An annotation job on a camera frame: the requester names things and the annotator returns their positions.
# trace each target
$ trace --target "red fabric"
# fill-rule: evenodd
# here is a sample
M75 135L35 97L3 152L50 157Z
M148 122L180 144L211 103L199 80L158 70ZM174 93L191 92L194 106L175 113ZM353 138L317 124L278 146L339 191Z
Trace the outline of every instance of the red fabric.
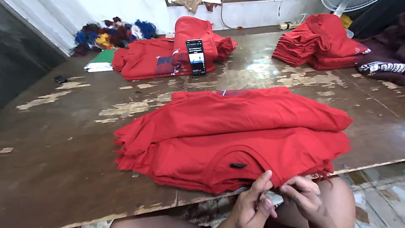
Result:
M183 16L176 21L172 65L184 67L191 71L185 42L193 39L202 40L206 72L214 71L214 60L218 57L218 50L215 45L211 22L189 16Z
M368 48L346 35L338 16L309 16L277 43L273 57L294 67L309 63L318 70L339 69L357 65Z
M207 72L215 70L214 60L225 61L235 50L237 42L212 32L209 21L181 17L176 22L175 38L138 40L128 44L129 49L118 49L112 65L125 80L191 74L185 41L202 39Z
M171 64L173 42L168 38L137 40L128 44L129 49L120 48L114 53L112 65L125 80L139 80L171 75L187 75L191 71Z
M276 187L298 174L333 172L331 160L350 150L341 131L353 119L344 111L286 87L226 92L175 92L170 103L117 130L118 168L221 193L265 170L273 171Z
M214 35L214 42L218 51L218 57L216 58L216 60L224 62L228 57L228 55L236 49L236 45L238 43L232 41L230 37L223 38L222 36L216 33L214 33L213 35Z

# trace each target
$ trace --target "phone screen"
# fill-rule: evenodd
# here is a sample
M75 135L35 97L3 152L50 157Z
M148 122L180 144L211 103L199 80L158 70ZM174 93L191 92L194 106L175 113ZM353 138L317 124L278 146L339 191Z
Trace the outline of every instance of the phone screen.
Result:
M200 77L206 74L205 62L204 62L204 48L203 41L187 40L185 42L187 46L188 57L190 58L191 70L193 71L193 77Z

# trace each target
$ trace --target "wooden table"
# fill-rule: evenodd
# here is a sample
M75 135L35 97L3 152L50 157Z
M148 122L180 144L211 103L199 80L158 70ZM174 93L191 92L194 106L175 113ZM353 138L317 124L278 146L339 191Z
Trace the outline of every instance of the wooden table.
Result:
M2 225L74 227L220 197L160 186L113 163L114 130L169 102L179 90L288 86L355 118L345 131L352 151L334 162L337 172L404 160L405 90L354 69L314 71L271 59L280 35L233 37L237 49L207 77L127 82L117 72L85 72L94 55L55 68L0 112L0 150L13 148L0 154ZM56 75L70 82L60 86Z

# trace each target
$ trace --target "yellow fabric scrap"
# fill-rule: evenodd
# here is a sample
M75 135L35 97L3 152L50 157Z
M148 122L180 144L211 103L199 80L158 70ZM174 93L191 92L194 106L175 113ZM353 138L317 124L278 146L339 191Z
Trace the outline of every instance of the yellow fabric scrap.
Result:
M350 17L346 14L342 14L340 20L342 21L343 27L345 28L348 28L353 23L352 19L350 19Z
M109 41L109 35L107 33L100 34L100 36L96 39L96 43L104 45L106 47L112 46Z

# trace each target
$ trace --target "white printed design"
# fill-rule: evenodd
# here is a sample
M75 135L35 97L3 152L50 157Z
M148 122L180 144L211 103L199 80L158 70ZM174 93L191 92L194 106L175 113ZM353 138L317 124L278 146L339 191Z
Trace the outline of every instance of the white printed design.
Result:
M390 62L371 62L361 65L357 68L360 72L366 72L367 75L372 75L376 71L391 71L394 73L404 73L405 64L403 63L390 63Z
M365 50L362 54L367 54L367 53L369 53L369 52L371 52L371 49L370 49L370 48L367 49L367 50Z

